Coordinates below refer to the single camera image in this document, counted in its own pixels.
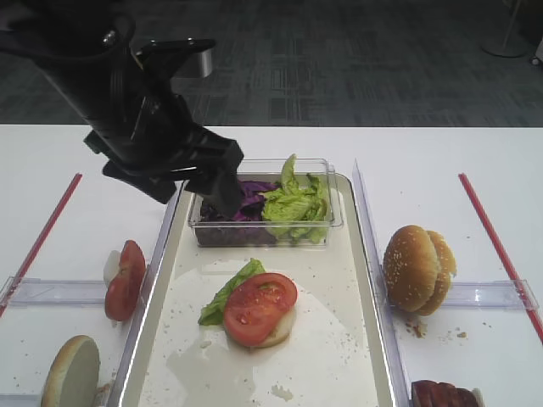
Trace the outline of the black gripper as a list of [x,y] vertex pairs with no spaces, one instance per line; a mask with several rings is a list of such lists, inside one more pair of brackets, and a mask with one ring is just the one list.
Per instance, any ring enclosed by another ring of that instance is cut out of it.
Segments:
[[171,79],[146,70],[136,56],[119,58],[109,77],[113,132],[94,130],[85,142],[108,162],[105,176],[123,181],[167,204],[176,182],[233,217],[243,194],[237,170],[239,145],[196,123]]

